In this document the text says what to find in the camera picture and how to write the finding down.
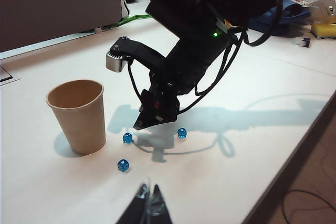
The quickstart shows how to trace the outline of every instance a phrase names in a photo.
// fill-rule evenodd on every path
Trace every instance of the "laptop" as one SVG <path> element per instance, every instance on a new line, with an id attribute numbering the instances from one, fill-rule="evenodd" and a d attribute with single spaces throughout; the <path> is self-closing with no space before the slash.
<path id="1" fill-rule="evenodd" d="M 120 0 L 1 0 L 0 52 L 108 26 Z"/>

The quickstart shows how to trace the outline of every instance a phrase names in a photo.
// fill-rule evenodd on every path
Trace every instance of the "cable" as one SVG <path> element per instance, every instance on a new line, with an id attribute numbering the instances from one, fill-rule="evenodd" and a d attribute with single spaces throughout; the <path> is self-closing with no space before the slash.
<path id="1" fill-rule="evenodd" d="M 135 81 L 134 81 L 134 77 L 133 77 L 132 70 L 131 70 L 131 65 L 132 65 L 132 62 L 127 61 L 127 70 L 128 70 L 128 74 L 130 75 L 130 79 L 131 79 L 131 82 L 132 82 L 133 89 L 134 89 L 135 93 L 137 94 L 136 96 L 139 98 L 139 100 L 141 102 L 141 96 L 140 96 L 140 93 L 137 89 L 137 85 L 135 84 Z"/>
<path id="2" fill-rule="evenodd" d="M 275 9 L 275 13 L 273 14 L 271 24 L 267 28 L 267 31 L 259 39 L 257 39 L 254 42 L 249 42 L 246 31 L 243 32 L 245 44 L 251 47 L 256 47 L 264 43 L 272 35 L 275 27 L 278 25 L 280 18 L 281 18 L 281 14 L 282 14 L 282 0 L 277 0 L 277 6 Z"/>
<path id="3" fill-rule="evenodd" d="M 226 64 L 226 61 L 227 61 L 227 58 L 228 58 L 228 55 L 229 55 L 229 53 L 231 52 L 231 48 L 232 48 L 232 44 L 230 44 L 226 49 L 225 49 L 225 52 L 224 52 L 224 54 L 223 54 L 223 59 L 222 59 L 222 64 L 220 65 L 220 68 L 219 68 L 219 71 L 218 71 L 218 74 L 217 74 L 217 76 L 216 76 L 216 78 L 215 78 L 215 81 L 206 89 L 206 90 L 204 90 L 204 91 L 202 91 L 202 92 L 198 92 L 197 91 L 197 84 L 196 84 L 196 86 L 195 86 L 195 95 L 196 96 L 200 96 L 200 95 L 203 95 L 204 93 L 206 93 L 213 85 L 215 85 L 216 84 L 216 81 L 219 79 L 219 78 L 221 78 L 221 75 L 222 75 L 222 72 L 223 72 L 223 68 L 224 68 L 224 66 L 225 66 L 225 64 Z"/>
<path id="4" fill-rule="evenodd" d="M 180 115 L 186 111 L 188 111 L 189 109 L 191 109 L 193 106 L 195 106 L 201 99 L 203 99 L 216 85 L 217 83 L 221 80 L 221 78 L 224 76 L 224 74 L 226 73 L 226 71 L 229 69 L 229 67 L 231 66 L 232 62 L 234 61 L 234 59 L 236 58 L 237 56 L 237 53 L 240 49 L 240 46 L 243 42 L 243 33 L 246 31 L 246 28 L 243 29 L 243 32 L 242 34 L 240 35 L 240 38 L 239 38 L 239 41 L 236 45 L 236 49 L 235 51 L 233 52 L 228 64 L 226 65 L 226 67 L 223 69 L 223 71 L 220 73 L 220 76 L 217 80 L 214 81 L 214 83 L 206 90 L 206 92 L 200 96 L 199 98 L 197 98 L 192 104 L 190 104 L 188 107 L 184 108 L 183 110 L 180 110 L 177 114 Z"/>
<path id="5" fill-rule="evenodd" d="M 315 193 L 312 193 L 310 191 L 306 191 L 306 190 L 301 190 L 301 189 L 295 189 L 295 190 L 290 190 L 288 192 L 285 193 L 284 197 L 283 197 L 283 200 L 282 200 L 282 203 L 281 203 L 281 211 L 282 211 L 282 215 L 284 216 L 285 218 L 285 221 L 287 224 L 290 224 L 287 216 L 286 216 L 286 213 L 285 213 L 285 198 L 288 194 L 290 193 L 295 193 L 295 192 L 299 192 L 299 193 L 306 193 L 306 194 L 309 194 L 309 195 L 312 195 L 312 196 L 315 196 L 317 198 L 319 198 L 320 200 L 322 200 L 324 203 L 326 203 L 334 212 L 336 212 L 336 207 L 334 207 L 333 205 L 331 205 L 331 203 L 329 203 L 328 201 L 326 201 L 325 199 L 323 199 L 321 196 L 315 194 Z"/>

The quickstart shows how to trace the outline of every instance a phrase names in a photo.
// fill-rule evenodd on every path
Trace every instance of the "paper cup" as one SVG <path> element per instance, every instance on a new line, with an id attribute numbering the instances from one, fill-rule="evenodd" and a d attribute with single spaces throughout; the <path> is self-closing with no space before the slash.
<path id="1" fill-rule="evenodd" d="M 47 104 L 77 154 L 91 154 L 105 145 L 103 91 L 95 81 L 76 80 L 55 87 L 47 95 Z"/>

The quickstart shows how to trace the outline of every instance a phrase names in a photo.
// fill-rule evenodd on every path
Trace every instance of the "yellow sponge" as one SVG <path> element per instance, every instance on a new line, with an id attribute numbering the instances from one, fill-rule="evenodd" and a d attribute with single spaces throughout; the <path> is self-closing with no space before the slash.
<path id="1" fill-rule="evenodd" d="M 336 38 L 336 24 L 312 24 L 311 33 L 318 38 Z"/>

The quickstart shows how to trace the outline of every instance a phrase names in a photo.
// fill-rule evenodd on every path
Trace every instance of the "floor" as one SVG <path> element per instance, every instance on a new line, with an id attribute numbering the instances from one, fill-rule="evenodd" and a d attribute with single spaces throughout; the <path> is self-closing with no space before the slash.
<path id="1" fill-rule="evenodd" d="M 285 196 L 289 190 L 306 190 L 336 208 L 336 93 L 327 106 L 296 155 L 246 223 L 336 224 L 336 211 L 321 199 L 302 192 Z M 281 210 L 282 202 L 288 222 Z"/>

